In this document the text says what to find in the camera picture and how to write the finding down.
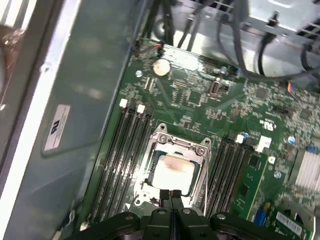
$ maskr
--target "aluminum heatsink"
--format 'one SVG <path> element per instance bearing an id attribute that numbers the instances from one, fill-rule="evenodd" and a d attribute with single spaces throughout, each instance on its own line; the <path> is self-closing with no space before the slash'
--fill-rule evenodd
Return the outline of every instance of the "aluminum heatsink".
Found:
<path id="1" fill-rule="evenodd" d="M 320 155 L 300 151 L 297 154 L 289 182 L 299 189 L 320 193 Z"/>

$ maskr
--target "green circuit board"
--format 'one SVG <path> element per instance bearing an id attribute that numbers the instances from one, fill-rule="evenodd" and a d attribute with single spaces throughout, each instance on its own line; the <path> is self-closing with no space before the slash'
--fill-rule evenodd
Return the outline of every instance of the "green circuit board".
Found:
<path id="1" fill-rule="evenodd" d="M 145 40 L 141 48 L 149 48 L 153 44 Z M 242 77 L 236 67 L 223 61 L 167 45 L 164 50 L 161 59 L 169 61 L 169 70 L 161 69 L 161 66 L 155 70 L 155 67 L 159 67 L 154 64 L 159 59 L 156 49 L 133 54 L 129 60 L 78 223 L 111 217 L 117 213 L 112 211 L 112 203 L 123 204 L 116 207 L 120 211 L 128 210 L 135 197 L 133 186 L 140 158 L 149 135 L 161 123 L 166 124 L 170 134 L 195 143 L 210 138 L 210 168 L 219 160 L 217 154 L 226 136 L 241 135 L 248 139 L 252 147 L 251 157 L 241 172 L 234 201 L 229 208 L 231 213 L 253 221 L 257 210 L 266 201 L 277 204 L 282 198 L 312 210 L 319 202 L 319 194 L 296 191 L 288 186 L 287 181 L 297 152 L 310 144 L 320 147 L 320 107 L 316 105 L 319 96 L 299 89 L 294 91 L 293 96 L 285 87 L 275 83 L 249 81 Z M 167 70 L 165 76 L 155 74 L 155 71 Z M 114 170 L 114 176 L 108 180 L 108 184 L 113 187 L 107 190 L 108 194 L 101 194 L 97 188 L 103 181 L 103 172 L 111 168 L 106 165 L 106 161 L 110 156 L 115 132 L 119 131 L 117 123 L 122 111 L 119 107 L 121 99 L 146 106 L 150 111 L 149 119 L 145 122 L 146 129 L 137 131 L 135 136 L 141 142 L 139 147 L 134 145 L 134 148 L 139 149 L 135 156 L 135 166 L 129 166 L 132 159 L 126 164 L 119 160 L 118 166 L 123 165 L 122 170 Z M 261 143 L 262 137 L 270 140 L 265 147 Z M 129 179 L 126 183 L 129 188 L 119 190 L 125 187 L 126 179 Z M 112 196 L 113 201 L 103 200 L 115 194 L 118 196 Z M 203 196 L 199 197 L 195 207 L 201 208 L 201 201 Z M 97 209 L 104 204 L 110 205 L 108 213 L 97 217 Z"/>

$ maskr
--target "heatsink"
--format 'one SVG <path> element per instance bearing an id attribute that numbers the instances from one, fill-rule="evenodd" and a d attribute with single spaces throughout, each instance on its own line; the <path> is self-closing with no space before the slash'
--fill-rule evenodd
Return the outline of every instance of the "heatsink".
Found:
<path id="1" fill-rule="evenodd" d="M 193 207 L 207 174 L 211 140 L 197 143 L 168 133 L 161 123 L 150 135 L 134 186 L 134 205 L 160 200 L 160 190 L 180 190 L 185 207 Z"/>
<path id="2" fill-rule="evenodd" d="M 320 193 L 320 155 L 299 151 L 289 182 L 299 189 Z"/>

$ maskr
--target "blue connector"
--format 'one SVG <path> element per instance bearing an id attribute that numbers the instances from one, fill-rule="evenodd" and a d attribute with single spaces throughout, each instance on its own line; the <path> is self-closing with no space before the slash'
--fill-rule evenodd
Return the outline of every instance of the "blue connector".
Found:
<path id="1" fill-rule="evenodd" d="M 258 211 L 256 211 L 253 222 L 258 226 L 263 226 L 266 218 L 267 218 L 267 214 L 262 209 L 258 209 Z"/>

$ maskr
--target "blue capacitor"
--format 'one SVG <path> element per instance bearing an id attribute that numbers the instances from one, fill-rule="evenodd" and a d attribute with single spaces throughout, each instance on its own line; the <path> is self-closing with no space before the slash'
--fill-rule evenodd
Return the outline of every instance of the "blue capacitor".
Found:
<path id="1" fill-rule="evenodd" d="M 295 144 L 296 142 L 296 139 L 294 136 L 289 136 L 288 137 L 288 144 Z"/>
<path id="2" fill-rule="evenodd" d="M 246 133 L 246 132 L 241 133 L 241 135 L 242 135 L 245 139 L 247 139 L 247 138 L 249 137 L 249 134 Z"/>
<path id="3" fill-rule="evenodd" d="M 267 214 L 260 208 L 258 211 L 256 211 L 253 222 L 259 226 L 262 226 L 265 223 L 266 218 Z"/>

